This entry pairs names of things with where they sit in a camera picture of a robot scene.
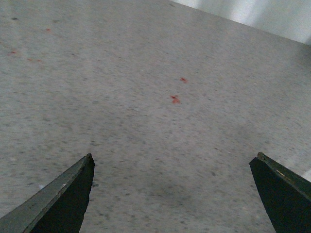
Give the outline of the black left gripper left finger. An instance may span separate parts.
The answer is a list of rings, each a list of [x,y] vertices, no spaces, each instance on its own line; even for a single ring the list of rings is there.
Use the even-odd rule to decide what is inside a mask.
[[[95,163],[77,161],[23,204],[0,219],[2,233],[78,233],[89,204]]]

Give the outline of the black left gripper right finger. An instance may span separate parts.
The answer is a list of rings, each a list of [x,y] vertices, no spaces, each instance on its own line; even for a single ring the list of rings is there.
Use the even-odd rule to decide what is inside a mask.
[[[249,165],[274,230],[277,233],[309,233],[311,183],[262,152]]]

